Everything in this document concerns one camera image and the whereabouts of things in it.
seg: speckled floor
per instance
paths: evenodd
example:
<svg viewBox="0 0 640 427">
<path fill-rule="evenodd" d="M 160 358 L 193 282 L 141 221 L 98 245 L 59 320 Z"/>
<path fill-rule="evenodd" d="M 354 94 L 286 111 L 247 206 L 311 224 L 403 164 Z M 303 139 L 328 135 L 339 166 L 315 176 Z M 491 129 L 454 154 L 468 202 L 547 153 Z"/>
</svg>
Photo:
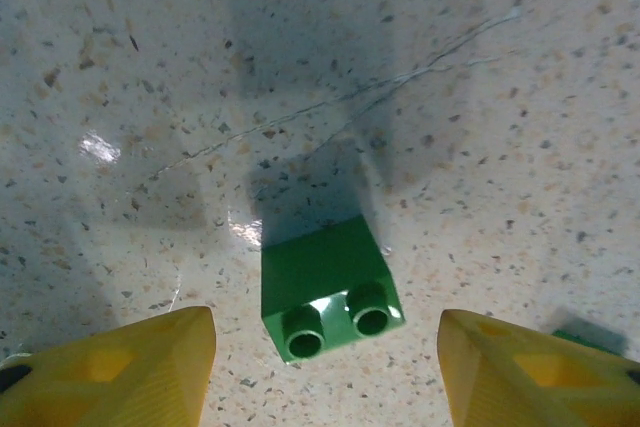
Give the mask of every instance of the speckled floor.
<svg viewBox="0 0 640 427">
<path fill-rule="evenodd" d="M 450 425 L 444 308 L 640 358 L 640 0 L 0 0 L 2 356 L 192 304 L 202 425 Z M 363 211 L 408 325 L 285 367 L 261 229 Z"/>
</svg>

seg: green lego brick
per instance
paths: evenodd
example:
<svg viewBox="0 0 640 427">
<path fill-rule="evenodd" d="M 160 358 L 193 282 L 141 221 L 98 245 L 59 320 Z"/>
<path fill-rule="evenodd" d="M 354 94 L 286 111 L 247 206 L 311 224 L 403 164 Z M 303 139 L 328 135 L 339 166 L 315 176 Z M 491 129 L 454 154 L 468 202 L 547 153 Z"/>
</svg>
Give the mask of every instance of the green lego brick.
<svg viewBox="0 0 640 427">
<path fill-rule="evenodd" d="M 287 363 L 404 324 L 362 216 L 262 249 L 262 320 Z"/>
</svg>

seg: terrazzo floor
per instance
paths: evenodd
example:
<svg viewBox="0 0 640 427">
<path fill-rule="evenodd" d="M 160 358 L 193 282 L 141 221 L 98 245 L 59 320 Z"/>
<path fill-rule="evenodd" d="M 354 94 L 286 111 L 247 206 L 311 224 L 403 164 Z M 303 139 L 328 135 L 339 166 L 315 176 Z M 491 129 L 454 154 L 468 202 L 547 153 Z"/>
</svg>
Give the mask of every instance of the terrazzo floor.
<svg viewBox="0 0 640 427">
<path fill-rule="evenodd" d="M 640 359 L 640 0 L 0 0 L 0 358 L 187 305 L 203 426 L 451 425 L 440 313 Z M 362 211 L 408 320 L 285 366 L 260 245 Z"/>
</svg>

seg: lego stud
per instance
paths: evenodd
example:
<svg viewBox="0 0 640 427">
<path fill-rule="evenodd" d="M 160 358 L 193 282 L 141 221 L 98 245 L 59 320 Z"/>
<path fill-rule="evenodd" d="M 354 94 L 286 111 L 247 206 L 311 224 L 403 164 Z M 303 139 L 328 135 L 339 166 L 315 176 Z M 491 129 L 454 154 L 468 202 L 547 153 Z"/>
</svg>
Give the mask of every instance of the lego stud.
<svg viewBox="0 0 640 427">
<path fill-rule="evenodd" d="M 309 359 L 324 345 L 320 313 L 311 305 L 295 309 L 284 316 L 282 330 L 289 353 L 297 359 Z"/>
<path fill-rule="evenodd" d="M 347 307 L 353 326 L 363 337 L 378 335 L 389 324 L 389 306 L 378 283 L 365 284 L 350 292 Z"/>
</svg>

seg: green duplo block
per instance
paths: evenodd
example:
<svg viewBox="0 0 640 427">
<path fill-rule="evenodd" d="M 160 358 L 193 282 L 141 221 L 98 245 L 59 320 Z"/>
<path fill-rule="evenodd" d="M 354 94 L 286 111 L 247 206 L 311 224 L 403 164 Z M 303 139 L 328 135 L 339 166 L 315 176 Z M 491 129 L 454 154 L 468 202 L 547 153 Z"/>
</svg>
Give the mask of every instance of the green duplo block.
<svg viewBox="0 0 640 427">
<path fill-rule="evenodd" d="M 363 217 L 262 249 L 262 321 L 287 363 L 404 324 Z"/>
</svg>

